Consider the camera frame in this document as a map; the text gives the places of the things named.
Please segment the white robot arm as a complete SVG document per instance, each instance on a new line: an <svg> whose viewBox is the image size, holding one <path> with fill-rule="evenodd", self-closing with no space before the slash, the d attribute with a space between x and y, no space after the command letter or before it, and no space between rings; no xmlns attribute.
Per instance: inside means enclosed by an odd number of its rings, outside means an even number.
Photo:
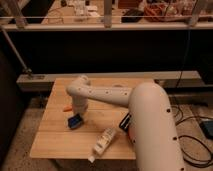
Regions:
<svg viewBox="0 0 213 171"><path fill-rule="evenodd" d="M83 114L88 99L126 107L138 171L186 171L166 91L155 82L134 88L92 86L87 76L73 80L66 92L74 114Z"/></svg>

